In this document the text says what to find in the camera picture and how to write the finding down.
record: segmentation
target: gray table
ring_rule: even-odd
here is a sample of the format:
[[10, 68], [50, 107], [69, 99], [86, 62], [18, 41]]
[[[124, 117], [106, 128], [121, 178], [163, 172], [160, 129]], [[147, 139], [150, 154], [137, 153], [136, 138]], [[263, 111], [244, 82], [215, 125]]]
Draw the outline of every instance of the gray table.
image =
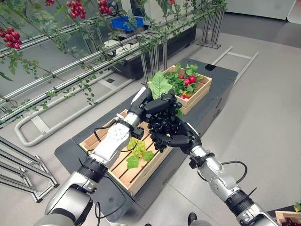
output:
[[[187, 64], [197, 64], [200, 74], [213, 79], [209, 93], [187, 115], [183, 116], [183, 120], [188, 121], [202, 136], [223, 109], [238, 73], [192, 59], [181, 61], [181, 65]], [[79, 146], [79, 143], [90, 136], [95, 127], [104, 125], [117, 113], [128, 109], [133, 97], [115, 107], [55, 150], [56, 157], [70, 173], [80, 168], [79, 159], [82, 162], [86, 159], [86, 152]], [[180, 149], [174, 148], [135, 196], [131, 196], [123, 186], [118, 185], [126, 197], [126, 203], [117, 212], [108, 216], [107, 219], [110, 222], [125, 224], [131, 224], [138, 220], [156, 199], [164, 184], [176, 172], [186, 157]], [[100, 202], [103, 214], [113, 212], [124, 201], [121, 192], [107, 178], [100, 181], [97, 191], [92, 195], [92, 199], [94, 202]]]

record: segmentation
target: wooden crate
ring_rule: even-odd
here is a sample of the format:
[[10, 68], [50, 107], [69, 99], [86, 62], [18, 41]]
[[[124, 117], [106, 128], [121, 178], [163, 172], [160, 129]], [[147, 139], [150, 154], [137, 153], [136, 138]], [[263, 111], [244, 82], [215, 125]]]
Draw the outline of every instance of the wooden crate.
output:
[[[163, 74], [166, 72], [175, 72], [176, 66], [173, 65], [163, 71]], [[179, 74], [185, 75], [185, 69], [180, 68]], [[202, 79], [198, 80], [196, 87], [198, 88], [198, 91], [195, 92], [189, 99], [182, 99], [181, 97], [177, 96], [177, 101], [180, 102], [183, 107], [181, 108], [181, 111], [183, 114], [187, 114], [208, 92], [210, 89], [210, 85], [212, 82], [212, 78], [204, 76]]]
[[[124, 110], [120, 113], [122, 116], [126, 116], [127, 110]], [[137, 168], [127, 169], [127, 158], [130, 156], [131, 152], [121, 152], [118, 159], [114, 162], [112, 167], [108, 170], [110, 173], [125, 189], [129, 191], [131, 195], [135, 195], [143, 184], [150, 178], [156, 168], [161, 164], [161, 162], [166, 158], [166, 156], [171, 152], [172, 148], [166, 148], [163, 153], [155, 150], [154, 143], [148, 134], [149, 129], [147, 128], [147, 123], [143, 122], [140, 124], [144, 128], [144, 136], [142, 141], [145, 143], [146, 151], [152, 150], [154, 153], [154, 158], [150, 162], [146, 162], [143, 159], [140, 159], [139, 165]], [[97, 131], [97, 135], [101, 140], [106, 137], [106, 134], [109, 129], [101, 129]], [[92, 134], [83, 142], [80, 143], [80, 146], [91, 153], [94, 148], [99, 144], [96, 136]]]
[[301, 224], [301, 212], [275, 211], [278, 224], [285, 222], [286, 218], [290, 218], [293, 222]]

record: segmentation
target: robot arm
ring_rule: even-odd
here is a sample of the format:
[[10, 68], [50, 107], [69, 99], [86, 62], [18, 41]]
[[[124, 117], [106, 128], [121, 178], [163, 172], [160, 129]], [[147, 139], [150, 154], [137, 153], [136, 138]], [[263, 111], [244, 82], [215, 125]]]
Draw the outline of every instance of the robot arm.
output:
[[60, 187], [48, 203], [45, 216], [35, 226], [77, 226], [86, 220], [93, 205], [90, 194], [96, 191], [99, 181], [127, 146], [130, 137], [140, 139], [143, 136], [143, 129], [137, 126], [145, 117], [145, 104], [151, 100], [151, 91], [141, 88], [126, 117], [114, 119], [117, 124], [109, 128], [106, 138]]

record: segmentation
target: metal frame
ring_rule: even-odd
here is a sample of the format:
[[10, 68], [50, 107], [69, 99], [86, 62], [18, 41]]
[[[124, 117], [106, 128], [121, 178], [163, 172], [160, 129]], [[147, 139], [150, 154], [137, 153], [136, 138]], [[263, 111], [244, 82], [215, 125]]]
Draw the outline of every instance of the metal frame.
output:
[[248, 59], [249, 61], [246, 63], [246, 65], [243, 67], [243, 69], [241, 69], [241, 71], [238, 73], [238, 75], [234, 81], [234, 84], [233, 84], [233, 85], [235, 85], [238, 82], [238, 80], [241, 78], [241, 76], [245, 73], [245, 71], [248, 69], [248, 67], [251, 65], [251, 63], [255, 60], [255, 58], [257, 57], [259, 52], [254, 53], [253, 56], [245, 56], [245, 55], [242, 55], [239, 53], [230, 52], [230, 50], [232, 50], [232, 49], [233, 49], [233, 46], [230, 46], [225, 52], [223, 52], [216, 60], [214, 60], [212, 62], [212, 65], [216, 65], [227, 54]]
[[[2, 158], [12, 163], [13, 165], [17, 165], [19, 167], [18, 169], [16, 169], [0, 161], [0, 168], [20, 176], [24, 181], [20, 182], [16, 179], [0, 174], [0, 184], [4, 184], [9, 187], [19, 189], [21, 191], [31, 193], [35, 202], [41, 202], [45, 195], [47, 195], [50, 191], [59, 186], [55, 178], [49, 172], [48, 168], [45, 166], [45, 164], [38, 155], [33, 156], [27, 153], [26, 151], [22, 150], [21, 148], [15, 146], [14, 144], [8, 142], [2, 137], [0, 137], [0, 144], [7, 147], [10, 151], [13, 151], [29, 160], [28, 162], [24, 162], [18, 157], [0, 149], [0, 156]], [[46, 187], [42, 192], [39, 192], [30, 180], [30, 177], [27, 173], [28, 171], [34, 172], [42, 177], [47, 178], [49, 181], [48, 187]]]
[[203, 35], [202, 35], [201, 40], [198, 43], [198, 45], [211, 47], [211, 48], [219, 48], [221, 46], [220, 44], [217, 44], [217, 41], [218, 41], [218, 38], [220, 35], [220, 28], [221, 28], [224, 12], [225, 12], [225, 9], [221, 8], [220, 10], [218, 10], [215, 13], [215, 20], [214, 20], [211, 40], [207, 40], [207, 36], [208, 36], [208, 31], [210, 29], [212, 19], [214, 16], [208, 16], [205, 19]]

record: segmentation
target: blue crate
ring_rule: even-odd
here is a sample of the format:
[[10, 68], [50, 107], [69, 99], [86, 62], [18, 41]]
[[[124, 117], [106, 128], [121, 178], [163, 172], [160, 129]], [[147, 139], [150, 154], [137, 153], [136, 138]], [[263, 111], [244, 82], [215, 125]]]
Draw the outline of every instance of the blue crate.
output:
[[[133, 30], [132, 26], [124, 25], [127, 19], [128, 19], [127, 16], [123, 16], [122, 18], [118, 17], [116, 19], [112, 19], [111, 20], [112, 28], [120, 28], [125, 30], [126, 32], [131, 32]], [[143, 18], [136, 17], [136, 21], [137, 21], [137, 26], [135, 27], [136, 29], [143, 26]]]

